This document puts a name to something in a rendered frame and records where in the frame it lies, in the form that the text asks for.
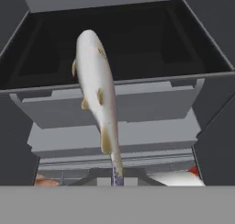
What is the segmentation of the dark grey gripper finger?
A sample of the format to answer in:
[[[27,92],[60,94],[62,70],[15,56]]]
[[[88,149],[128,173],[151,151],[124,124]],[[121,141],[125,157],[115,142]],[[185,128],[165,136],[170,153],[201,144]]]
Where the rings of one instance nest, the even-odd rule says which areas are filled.
[[[110,168],[93,168],[88,174],[70,184],[70,186],[100,186],[112,184],[112,170]]]

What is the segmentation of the white fish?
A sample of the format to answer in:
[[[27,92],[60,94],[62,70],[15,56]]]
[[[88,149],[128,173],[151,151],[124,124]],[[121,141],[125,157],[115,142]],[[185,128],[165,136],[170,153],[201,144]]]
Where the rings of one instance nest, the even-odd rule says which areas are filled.
[[[118,116],[113,75],[105,48],[91,30],[77,38],[72,74],[77,75],[83,94],[81,108],[90,110],[100,133],[101,151],[110,157],[113,186],[124,185],[124,172],[118,141]]]

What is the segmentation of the grey fridge drawer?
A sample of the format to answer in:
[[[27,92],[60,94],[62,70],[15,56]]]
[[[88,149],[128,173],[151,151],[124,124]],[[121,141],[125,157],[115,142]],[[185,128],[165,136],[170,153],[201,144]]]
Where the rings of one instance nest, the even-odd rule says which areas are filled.
[[[185,118],[205,80],[121,84],[116,87],[117,119],[127,122]],[[61,89],[18,93],[11,100],[42,129],[95,124],[92,113],[81,109],[81,90]]]

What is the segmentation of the dark grey fridge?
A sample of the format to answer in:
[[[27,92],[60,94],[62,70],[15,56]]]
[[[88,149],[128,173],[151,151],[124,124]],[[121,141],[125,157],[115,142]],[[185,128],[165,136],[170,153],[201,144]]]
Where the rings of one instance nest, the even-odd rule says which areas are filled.
[[[123,164],[125,176],[153,185],[153,174],[195,165],[204,184],[235,185],[235,67],[185,0],[73,0],[70,6],[37,10],[26,0],[0,0],[0,185],[32,185],[37,174],[70,185],[90,169],[112,170],[111,163],[42,170],[41,158],[28,144],[32,127],[38,125],[10,98],[80,89],[72,64],[77,38],[87,29],[106,49],[115,87],[205,80],[189,110],[200,127],[191,146],[193,159]]]

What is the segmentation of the orange food item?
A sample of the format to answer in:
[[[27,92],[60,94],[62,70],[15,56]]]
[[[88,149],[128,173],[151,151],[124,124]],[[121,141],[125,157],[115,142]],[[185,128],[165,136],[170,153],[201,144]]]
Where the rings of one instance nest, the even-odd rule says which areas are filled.
[[[45,178],[42,174],[36,175],[35,185],[40,186],[57,186],[59,183]]]

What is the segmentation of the white and red food item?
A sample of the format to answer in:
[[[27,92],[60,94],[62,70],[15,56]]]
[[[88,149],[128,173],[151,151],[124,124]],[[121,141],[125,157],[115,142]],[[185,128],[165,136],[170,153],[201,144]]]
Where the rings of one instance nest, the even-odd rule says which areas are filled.
[[[151,178],[167,186],[204,186],[200,179],[196,166],[191,166],[186,171],[175,171],[167,173],[157,173]]]

